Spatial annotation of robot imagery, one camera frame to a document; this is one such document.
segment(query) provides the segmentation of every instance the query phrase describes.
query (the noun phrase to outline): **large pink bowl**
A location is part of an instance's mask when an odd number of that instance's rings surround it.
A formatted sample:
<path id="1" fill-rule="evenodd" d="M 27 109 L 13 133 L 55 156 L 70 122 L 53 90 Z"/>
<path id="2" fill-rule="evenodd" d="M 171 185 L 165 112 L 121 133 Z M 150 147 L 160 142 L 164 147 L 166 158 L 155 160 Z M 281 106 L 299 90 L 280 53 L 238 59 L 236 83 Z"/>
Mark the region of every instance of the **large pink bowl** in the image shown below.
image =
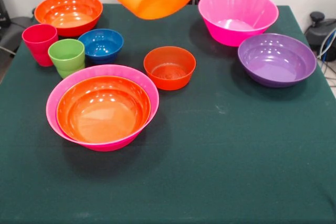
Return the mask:
<path id="1" fill-rule="evenodd" d="M 198 10 L 211 36 L 233 47 L 262 34 L 279 16 L 271 0 L 200 0 Z"/>
<path id="2" fill-rule="evenodd" d="M 57 104 L 63 94 L 71 88 L 76 83 L 86 80 L 91 77 L 95 76 L 119 76 L 127 78 L 131 81 L 134 81 L 139 86 L 141 86 L 146 93 L 149 96 L 150 102 L 151 102 L 151 112 L 148 121 L 136 132 L 132 133 L 131 135 L 122 138 L 118 141 L 110 142 L 110 143 L 103 143 L 103 144 L 92 144 L 92 143 L 83 143 L 78 142 L 76 140 L 73 140 L 69 138 L 59 127 L 56 119 L 56 110 L 57 110 Z M 52 127 L 52 129 L 61 137 L 80 144 L 82 146 L 85 146 L 86 148 L 89 148 L 94 151 L 99 152 L 109 152 L 114 151 L 120 148 L 123 148 L 124 146 L 131 143 L 135 137 L 151 122 L 153 117 L 155 116 L 157 109 L 159 107 L 159 93 L 157 91 L 157 88 L 155 84 L 142 72 L 126 67 L 126 66 L 120 66 L 120 65 L 99 65 L 94 66 L 90 68 L 82 69 L 78 72 L 75 72 L 71 75 L 69 75 L 67 78 L 63 79 L 57 86 L 53 89 L 51 94 L 49 95 L 47 106 L 46 106 L 46 114 L 47 114 L 47 120 Z"/>

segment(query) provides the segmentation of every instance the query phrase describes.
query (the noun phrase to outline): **table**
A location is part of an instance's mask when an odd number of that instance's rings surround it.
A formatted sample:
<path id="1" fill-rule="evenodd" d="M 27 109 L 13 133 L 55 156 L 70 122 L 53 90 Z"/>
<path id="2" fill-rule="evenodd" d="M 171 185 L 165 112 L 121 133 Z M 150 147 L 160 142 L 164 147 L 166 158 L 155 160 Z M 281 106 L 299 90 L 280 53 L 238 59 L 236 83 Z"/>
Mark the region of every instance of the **table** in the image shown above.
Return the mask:
<path id="1" fill-rule="evenodd" d="M 268 32 L 305 38 L 288 6 Z M 160 91 L 129 146 L 98 153 L 60 138 L 45 104 L 61 80 L 21 45 L 0 85 L 0 223 L 334 223 L 336 102 L 319 68 L 290 88 L 254 81 L 213 41 L 196 6 L 160 20 L 104 5 L 124 36 L 117 64 L 144 71 L 159 46 L 191 51 L 184 89 Z"/>

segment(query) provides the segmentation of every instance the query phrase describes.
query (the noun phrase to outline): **bowl rim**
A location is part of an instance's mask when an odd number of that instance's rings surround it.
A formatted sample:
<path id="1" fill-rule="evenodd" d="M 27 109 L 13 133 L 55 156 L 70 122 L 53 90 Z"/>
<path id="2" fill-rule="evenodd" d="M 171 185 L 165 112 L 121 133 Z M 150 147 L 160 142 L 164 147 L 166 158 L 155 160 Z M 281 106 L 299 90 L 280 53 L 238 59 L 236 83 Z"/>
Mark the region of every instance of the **bowl rim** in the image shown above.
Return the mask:
<path id="1" fill-rule="evenodd" d="M 67 134 L 65 134 L 62 129 L 60 128 L 60 132 L 62 133 L 62 135 L 59 133 L 59 130 L 56 129 L 54 127 L 54 125 L 52 125 L 50 122 L 51 122 L 51 118 L 50 118 L 50 114 L 48 113 L 48 108 L 51 106 L 50 103 L 51 103 L 51 99 L 53 98 L 53 95 L 54 93 L 56 92 L 56 88 L 59 87 L 61 85 L 61 83 L 65 83 L 67 82 L 67 79 L 70 79 L 71 76 L 80 76 L 81 73 L 85 73 L 87 71 L 87 69 L 101 69 L 101 68 L 117 68 L 117 69 L 131 69 L 132 71 L 136 71 L 139 75 L 141 75 L 142 77 L 145 77 L 149 83 L 151 84 L 153 90 L 155 90 L 155 99 L 157 100 L 157 104 L 156 106 L 152 106 L 152 103 L 151 103 L 151 108 L 153 108 L 153 116 L 151 116 L 152 113 L 150 113 L 150 117 L 149 119 L 147 120 L 147 122 L 141 127 L 139 128 L 137 131 L 133 132 L 132 134 L 130 134 L 129 136 L 126 136 L 124 138 L 121 138 L 117 141 L 111 141 L 111 142 L 106 142 L 106 143 L 101 143 L 101 144 L 96 144 L 96 143 L 84 143 L 84 142 L 79 142 L 79 141 L 76 141 L 76 140 L 73 140 L 72 138 L 70 138 Z M 153 118 L 155 117 L 156 113 L 157 113 L 157 110 L 159 108 L 159 103 L 160 103 L 160 97 L 159 97 L 159 91 L 157 89 L 157 87 L 155 86 L 154 82 L 147 76 L 145 75 L 143 72 L 141 72 L 140 70 L 138 69 L 135 69 L 135 68 L 131 68 L 131 67 L 127 67 L 127 66 L 123 66 L 123 65 L 116 65 L 116 64 L 112 64 L 112 65 L 98 65 L 98 66 L 92 66 L 92 67 L 88 67 L 88 68 L 84 68 L 84 69 L 81 69 L 67 77 L 65 77 L 63 80 L 61 80 L 54 88 L 53 90 L 51 91 L 49 97 L 48 97 L 48 100 L 47 100 L 47 104 L 46 104 L 46 116 L 47 116 L 47 121 L 50 125 L 50 127 L 53 129 L 53 131 L 59 135 L 60 137 L 66 139 L 66 140 L 69 140 L 73 143 L 76 143 L 76 144 L 79 144 L 79 145 L 84 145 L 84 146 L 105 146 L 105 145 L 110 145 L 110 144 L 117 144 L 117 143 L 121 143 L 121 142 L 124 142 L 124 141 L 127 141 L 129 138 L 131 137 L 136 137 L 152 120 Z"/>
<path id="2" fill-rule="evenodd" d="M 304 46 L 305 48 L 307 48 L 307 49 L 311 52 L 310 55 L 312 56 L 312 58 L 315 59 L 315 61 L 314 61 L 314 66 L 313 66 L 312 70 L 311 70 L 308 74 L 306 74 L 304 77 L 301 77 L 301 78 L 299 78 L 299 79 L 295 79 L 295 80 L 292 80 L 292 81 L 277 81 L 277 80 L 270 80 L 270 79 L 267 79 L 267 78 L 265 78 L 265 77 L 262 77 L 262 76 L 260 76 L 260 75 L 258 75 L 258 74 L 256 74 L 256 73 L 254 73 L 253 71 L 251 71 L 251 70 L 248 68 L 248 65 L 246 65 L 246 64 L 243 62 L 243 60 L 242 60 L 241 53 L 240 53 L 240 51 L 241 51 L 241 47 L 242 47 L 243 44 L 248 43 L 248 41 L 249 41 L 250 39 L 253 39 L 253 38 L 255 38 L 255 37 L 265 37 L 265 36 L 267 36 L 267 35 L 275 35 L 275 36 L 277 36 L 277 37 L 288 38 L 288 39 L 290 39 L 290 40 L 292 40 L 292 41 L 295 41 L 296 43 L 301 44 L 301 45 Z M 317 59 L 316 59 L 316 56 L 314 55 L 314 53 L 312 52 L 312 50 L 311 50 L 305 43 L 299 41 L 298 39 L 295 39 L 295 38 L 293 38 L 293 37 L 290 37 L 290 36 L 288 36 L 288 35 L 284 35 L 284 34 L 276 34 L 276 33 L 264 33 L 264 34 L 258 34 L 258 35 L 255 35 L 255 36 L 252 36 L 252 37 L 250 37 L 250 38 L 245 39 L 245 40 L 240 44 L 240 46 L 238 47 L 238 59 L 239 59 L 240 63 L 244 66 L 244 68 L 245 68 L 246 70 L 248 70 L 249 72 L 251 72 L 253 75 L 255 75 L 255 76 L 257 76 L 257 77 L 259 77 L 259 78 L 261 78 L 261 79 L 263 79 L 263 80 L 271 81 L 271 82 L 279 83 L 279 84 L 300 82 L 300 81 L 302 81 L 302 80 L 304 80 L 304 79 L 310 77 L 310 76 L 315 72 L 315 70 L 316 70 L 316 66 L 317 66 Z"/>
<path id="3" fill-rule="evenodd" d="M 167 48 L 167 47 L 174 48 L 174 49 L 179 49 L 179 50 L 182 49 L 183 51 L 186 51 L 189 55 L 192 56 L 192 58 L 193 58 L 193 62 L 194 62 L 193 69 L 192 69 L 189 73 L 187 73 L 185 76 L 178 77 L 178 78 L 175 78 L 175 79 L 165 79 L 165 78 L 158 77 L 158 76 L 152 74 L 151 72 L 149 72 L 149 71 L 147 70 L 146 65 L 145 65 L 145 60 L 146 60 L 147 56 L 148 56 L 151 52 L 153 52 L 153 51 L 157 51 L 157 50 L 160 50 L 160 49 L 162 49 L 162 48 Z M 185 48 L 182 48 L 182 47 L 176 47 L 176 46 L 156 47 L 156 48 L 150 50 L 150 51 L 146 54 L 145 58 L 143 59 L 143 67 L 144 67 L 145 71 L 146 71 L 149 75 L 155 77 L 156 79 L 163 80 L 163 81 L 176 81 L 176 80 L 182 80 L 182 79 L 184 79 L 184 78 L 186 78 L 186 77 L 188 77 L 188 76 L 190 76 L 190 75 L 193 74 L 193 72 L 194 72 L 195 69 L 196 69 L 196 65 L 197 65 L 197 62 L 196 62 L 195 56 L 194 56 L 190 51 L 188 51 L 188 50 L 185 49 Z"/>
<path id="4" fill-rule="evenodd" d="M 100 57 L 110 56 L 110 55 L 113 55 L 113 54 L 115 54 L 115 53 L 117 53 L 117 52 L 119 52 L 119 51 L 121 50 L 121 48 L 122 48 L 123 45 L 124 45 L 124 38 L 122 37 L 122 35 L 121 35 L 120 32 L 118 32 L 118 31 L 116 31 L 116 30 L 113 30 L 113 29 L 109 29 L 109 28 L 97 28 L 97 29 L 89 30 L 89 31 L 87 31 L 86 33 L 83 33 L 81 36 L 79 36 L 79 37 L 78 37 L 78 40 L 84 44 L 84 42 L 81 41 L 80 38 L 81 38 L 82 36 L 84 36 L 85 34 L 88 34 L 88 33 L 91 33 L 91 32 L 97 31 L 97 30 L 107 30 L 107 31 L 111 31 L 111 32 L 117 34 L 117 35 L 121 38 L 121 45 L 118 47 L 117 50 L 115 50 L 115 51 L 113 51 L 113 52 L 110 52 L 110 53 L 108 53 L 108 54 L 106 54 L 106 55 L 99 55 L 99 56 L 98 56 L 98 55 L 91 55 L 91 54 L 87 54 L 86 51 L 85 51 L 85 54 L 86 54 L 87 56 L 92 57 L 92 58 L 97 58 L 97 60 L 98 60 L 98 58 L 100 58 Z"/>
<path id="5" fill-rule="evenodd" d="M 72 58 L 70 58 L 70 59 L 57 59 L 57 58 L 55 58 L 54 56 L 52 56 L 52 55 L 50 54 L 50 49 L 52 48 L 52 46 L 55 46 L 55 44 L 59 44 L 59 43 L 62 43 L 62 42 L 64 42 L 64 41 L 69 41 L 69 40 L 71 40 L 71 41 L 73 41 L 73 42 L 76 42 L 76 43 L 80 43 L 80 45 L 82 46 L 82 49 L 81 49 L 80 53 L 78 53 L 76 56 L 74 56 L 74 57 L 72 57 Z M 71 38 L 58 40 L 58 41 L 54 42 L 53 44 L 51 44 L 50 47 L 48 48 L 48 55 L 49 55 L 49 57 L 50 57 L 52 60 L 55 60 L 55 61 L 67 61 L 67 60 L 73 60 L 73 59 L 76 59 L 76 58 L 80 57 L 83 53 L 85 53 L 85 46 L 84 46 L 84 44 L 82 43 L 82 41 L 79 41 L 79 40 L 77 40 L 77 39 L 71 39 Z"/>
<path id="6" fill-rule="evenodd" d="M 46 39 L 46 40 L 44 40 L 44 41 L 39 41 L 39 42 L 29 41 L 29 40 L 27 40 L 27 39 L 24 38 L 25 33 L 26 33 L 28 30 L 33 29 L 33 28 L 36 28 L 36 27 L 38 27 L 38 26 L 49 26 L 49 27 L 52 27 L 53 30 L 55 31 L 55 33 L 54 33 L 54 35 L 51 36 L 49 39 Z M 30 43 L 30 44 L 36 44 L 36 45 L 37 45 L 37 44 L 41 44 L 41 43 L 45 43 L 45 42 L 49 42 L 49 41 L 53 40 L 53 39 L 55 38 L 55 36 L 58 36 L 57 28 L 56 28 L 55 26 L 52 26 L 51 24 L 48 24 L 48 23 L 39 23 L 39 24 L 31 25 L 31 26 L 27 27 L 27 28 L 22 32 L 22 34 L 21 34 L 21 38 L 22 38 L 23 41 L 28 42 L 28 43 Z"/>
<path id="7" fill-rule="evenodd" d="M 199 3 L 198 3 L 198 11 L 200 12 L 202 18 L 204 18 L 206 21 L 208 21 L 209 23 L 211 23 L 212 25 L 218 27 L 218 28 L 222 28 L 222 29 L 227 29 L 227 30 L 230 30 L 230 31 L 241 31 L 241 32 L 251 32 L 251 31 L 260 31 L 260 30 L 264 30 L 264 29 L 267 29 L 268 27 L 270 27 L 271 25 L 273 25 L 278 17 L 279 17 L 279 8 L 278 6 L 272 1 L 272 0 L 268 0 L 272 3 L 272 5 L 275 7 L 275 10 L 276 10 L 276 16 L 274 18 L 274 20 L 272 22 L 270 22 L 268 25 L 266 26 L 263 26 L 263 27 L 260 27 L 260 28 L 256 28 L 256 29 L 247 29 L 247 30 L 241 30 L 241 29 L 231 29 L 231 28 L 223 28 L 219 25 L 217 25 L 216 23 L 212 22 L 211 20 L 209 20 L 208 18 L 206 18 L 203 14 L 203 12 L 201 11 L 201 8 L 200 6 L 202 6 L 202 2 L 204 2 L 205 0 L 199 0 Z"/>
<path id="8" fill-rule="evenodd" d="M 37 12 L 37 10 L 40 8 L 40 6 L 43 4 L 43 3 L 45 3 L 45 2 L 47 2 L 47 1 L 49 1 L 49 0 L 43 0 L 43 1 L 41 1 L 37 6 L 36 6 L 36 8 L 35 8 L 35 10 L 34 10 L 34 17 L 35 17 L 35 19 L 37 20 L 37 22 L 39 22 L 40 24 L 49 24 L 49 23 L 46 23 L 46 22 L 42 22 L 41 20 L 39 20 L 38 18 L 37 18 L 37 16 L 36 16 L 36 12 Z M 81 25 L 78 25 L 78 26 L 71 26 L 71 27 L 55 27 L 56 29 L 74 29 L 74 28 L 78 28 L 78 27 L 82 27 L 82 26 L 85 26 L 85 25 L 87 25 L 88 23 L 91 23 L 92 21 L 94 21 L 94 20 L 96 20 L 97 18 L 99 18 L 100 16 L 101 16 L 101 14 L 102 14 L 102 12 L 103 12 L 103 4 L 102 4 L 102 2 L 100 1 L 100 0 L 97 0 L 98 1 L 98 3 L 100 4 L 100 12 L 99 12 L 99 14 L 93 19 L 93 20 L 91 20 L 91 21 L 89 21 L 89 22 L 86 22 L 85 24 L 81 24 Z"/>
<path id="9" fill-rule="evenodd" d="M 127 78 L 125 78 L 125 77 L 121 77 L 121 76 L 94 76 L 94 77 L 90 77 L 90 78 L 87 78 L 87 79 L 84 79 L 84 80 L 81 80 L 81 81 L 79 81 L 79 82 L 77 82 L 77 83 L 75 83 L 72 87 L 70 87 L 66 92 L 64 92 L 64 94 L 62 95 L 62 97 L 59 99 L 59 101 L 58 101 L 58 103 L 57 103 L 57 106 L 56 106 L 56 121 L 57 121 L 57 123 L 58 123 L 58 126 L 60 127 L 60 129 L 68 136 L 68 137 L 70 137 L 67 133 L 66 133 L 66 131 L 63 129 L 63 127 L 62 127 L 62 124 L 59 122 L 60 120 L 59 120 L 59 113 L 58 113 L 58 111 L 59 111 L 59 107 L 61 106 L 61 101 L 64 99 L 64 97 L 70 92 L 70 90 L 71 89 L 73 89 L 73 88 L 76 88 L 76 86 L 77 85 L 79 85 L 79 84 L 81 84 L 81 83 L 84 83 L 84 82 L 86 82 L 86 81 L 89 81 L 89 80 L 92 80 L 92 79 L 98 79 L 98 78 L 111 78 L 111 79 L 123 79 L 123 80 L 125 80 L 125 81 L 128 81 L 128 82 L 131 82 L 131 83 L 133 83 L 135 86 L 137 86 L 138 88 L 140 88 L 143 92 L 144 92 L 144 94 L 145 94 L 145 96 L 146 96 L 146 98 L 147 98 L 147 101 L 149 102 L 149 113 L 148 113 L 148 115 L 146 116 L 146 119 L 145 119 L 145 122 L 144 122 L 144 124 L 148 121 L 148 119 L 150 118 L 150 115 L 151 115 L 151 99 L 149 98 L 149 95 L 147 94 L 147 92 L 144 90 L 144 88 L 143 87 L 141 87 L 139 84 L 137 84 L 135 81 L 132 81 L 132 80 L 130 80 L 130 79 L 127 79 Z M 80 142 L 80 143 L 84 143 L 84 144 L 86 144 L 87 142 L 84 142 L 84 141 L 80 141 L 80 140 L 78 140 L 78 139 L 74 139 L 75 141 L 77 141 L 77 142 Z"/>

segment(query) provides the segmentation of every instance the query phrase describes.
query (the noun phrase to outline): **plastic cup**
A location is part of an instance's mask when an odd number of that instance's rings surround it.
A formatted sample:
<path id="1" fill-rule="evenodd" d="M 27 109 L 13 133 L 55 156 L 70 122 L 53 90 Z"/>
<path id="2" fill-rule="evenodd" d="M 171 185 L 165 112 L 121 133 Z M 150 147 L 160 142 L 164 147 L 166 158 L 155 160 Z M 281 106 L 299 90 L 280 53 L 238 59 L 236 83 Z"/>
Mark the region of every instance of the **plastic cup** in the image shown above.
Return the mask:
<path id="1" fill-rule="evenodd" d="M 85 68 L 84 44 L 76 39 L 63 39 L 49 47 L 49 56 L 62 78 Z"/>
<path id="2" fill-rule="evenodd" d="M 48 48 L 58 40 L 55 27 L 48 24 L 30 26 L 23 31 L 22 39 L 39 65 L 42 67 L 53 65 L 48 55 Z"/>

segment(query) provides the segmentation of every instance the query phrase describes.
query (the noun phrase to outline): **red cup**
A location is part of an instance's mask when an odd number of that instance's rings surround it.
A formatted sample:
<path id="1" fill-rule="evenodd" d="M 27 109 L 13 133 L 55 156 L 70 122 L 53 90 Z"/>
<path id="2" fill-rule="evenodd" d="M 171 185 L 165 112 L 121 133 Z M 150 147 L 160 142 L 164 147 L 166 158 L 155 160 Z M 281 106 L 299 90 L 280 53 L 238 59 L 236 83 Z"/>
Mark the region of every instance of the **red cup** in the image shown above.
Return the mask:
<path id="1" fill-rule="evenodd" d="M 22 39 L 34 59 L 42 67 L 53 65 L 48 48 L 58 40 L 57 29 L 49 24 L 38 24 L 28 27 L 22 33 Z"/>

